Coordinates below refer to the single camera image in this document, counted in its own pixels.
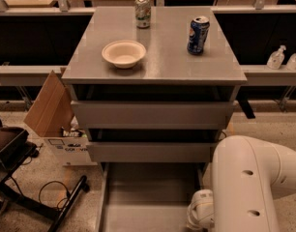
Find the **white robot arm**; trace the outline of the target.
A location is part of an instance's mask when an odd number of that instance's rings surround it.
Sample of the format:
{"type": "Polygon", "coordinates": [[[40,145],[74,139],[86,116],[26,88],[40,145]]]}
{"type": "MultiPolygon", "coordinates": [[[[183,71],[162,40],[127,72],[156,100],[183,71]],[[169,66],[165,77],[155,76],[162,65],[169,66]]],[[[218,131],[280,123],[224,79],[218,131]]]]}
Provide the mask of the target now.
{"type": "Polygon", "coordinates": [[[296,152],[234,135],[213,155],[212,187],[197,191],[187,210],[194,231],[280,232],[274,200],[296,193],[296,152]]]}

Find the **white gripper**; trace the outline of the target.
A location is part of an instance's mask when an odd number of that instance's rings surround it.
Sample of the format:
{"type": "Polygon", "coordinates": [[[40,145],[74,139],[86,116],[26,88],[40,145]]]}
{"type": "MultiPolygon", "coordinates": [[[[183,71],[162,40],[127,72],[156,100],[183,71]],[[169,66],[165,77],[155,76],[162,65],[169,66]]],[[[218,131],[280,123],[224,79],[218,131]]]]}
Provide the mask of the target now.
{"type": "Polygon", "coordinates": [[[214,225],[214,198],[210,189],[198,190],[192,196],[187,209],[187,226],[198,232],[204,232],[214,225]]]}

